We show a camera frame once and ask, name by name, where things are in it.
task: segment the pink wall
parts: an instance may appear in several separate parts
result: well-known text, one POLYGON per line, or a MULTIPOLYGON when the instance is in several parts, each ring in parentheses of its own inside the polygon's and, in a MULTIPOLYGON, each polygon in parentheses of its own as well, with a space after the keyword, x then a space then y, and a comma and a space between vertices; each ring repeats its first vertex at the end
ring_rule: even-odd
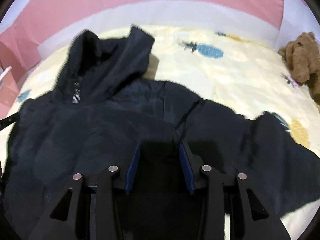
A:
MULTIPOLYGON (((12 73, 17 81, 40 60, 38 45, 59 30, 99 11, 140 1, 148 0, 31 0, 14 24, 0 34, 0 42, 11 52, 6 55, 6 49, 0 46, 0 55, 6 55, 4 61, 14 68, 12 73)), ((225 5, 252 14, 278 28, 281 25, 283 0, 192 1, 225 5)))
POLYGON ((0 119, 3 119, 6 117, 12 104, 16 100, 19 94, 19 89, 11 72, 8 72, 1 82, 2 85, 0 87, 0 119))

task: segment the white cable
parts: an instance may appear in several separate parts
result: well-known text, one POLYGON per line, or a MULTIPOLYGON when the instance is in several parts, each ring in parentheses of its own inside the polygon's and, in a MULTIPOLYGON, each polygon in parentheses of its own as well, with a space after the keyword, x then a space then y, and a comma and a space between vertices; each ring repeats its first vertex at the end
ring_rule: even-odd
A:
POLYGON ((11 66, 7 67, 0 75, 0 82, 4 78, 4 76, 12 69, 11 66))

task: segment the metal screw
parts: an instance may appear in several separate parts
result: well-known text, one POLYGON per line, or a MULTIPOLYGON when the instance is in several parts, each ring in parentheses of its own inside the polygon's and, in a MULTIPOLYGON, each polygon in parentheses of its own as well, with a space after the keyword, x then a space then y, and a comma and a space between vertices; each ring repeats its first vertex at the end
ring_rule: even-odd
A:
POLYGON ((111 171, 111 172, 115 172, 115 171, 117 171, 118 170, 118 167, 117 166, 115 166, 115 165, 112 165, 112 166, 110 166, 109 167, 109 169, 108 169, 109 171, 111 171))
POLYGON ((239 179, 246 179, 247 175, 245 175, 244 173, 239 173, 238 177, 239 177, 239 179))
POLYGON ((211 171, 211 167, 209 165, 203 165, 201 167, 204 171, 211 171))
POLYGON ((73 177, 74 180, 78 180, 78 179, 81 179, 82 175, 80 173, 76 173, 72 177, 73 177))

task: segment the bed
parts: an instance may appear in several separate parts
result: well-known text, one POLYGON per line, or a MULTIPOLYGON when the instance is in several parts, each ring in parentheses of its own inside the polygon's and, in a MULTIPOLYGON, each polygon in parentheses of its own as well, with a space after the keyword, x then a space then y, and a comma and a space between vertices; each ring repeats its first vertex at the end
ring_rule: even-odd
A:
MULTIPOLYGON (((276 52, 303 31, 313 31, 320 39, 319 25, 303 0, 16 1, 11 16, 0 24, 0 54, 10 52, 2 62, 13 65, 16 83, 26 81, 5 115, 54 87, 68 47, 81 30, 90 29, 99 37, 126 36, 135 23, 156 40, 146 78, 183 84, 248 119, 263 111, 277 113, 289 124, 295 141, 320 157, 319 106, 306 86, 287 84, 283 75, 289 72, 276 52), (297 9, 290 13, 288 5, 297 9), (305 18, 297 19, 302 13, 305 18), (221 49, 223 57, 191 53, 180 45, 192 41, 221 49)), ((0 131, 3 169, 10 129, 0 131)), ((305 231, 319 206, 318 200, 282 217, 292 240, 305 231)), ((225 220, 229 239, 229 217, 225 220)))

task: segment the black strap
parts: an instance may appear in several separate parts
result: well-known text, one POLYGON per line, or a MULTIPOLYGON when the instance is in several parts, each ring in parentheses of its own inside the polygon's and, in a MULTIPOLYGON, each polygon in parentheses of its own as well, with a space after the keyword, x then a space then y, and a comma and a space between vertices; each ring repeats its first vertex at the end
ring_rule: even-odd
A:
POLYGON ((2 131, 4 128, 8 127, 10 124, 13 124, 14 122, 19 121, 20 115, 19 113, 15 113, 13 115, 10 115, 2 120, 0 120, 0 131, 2 131))

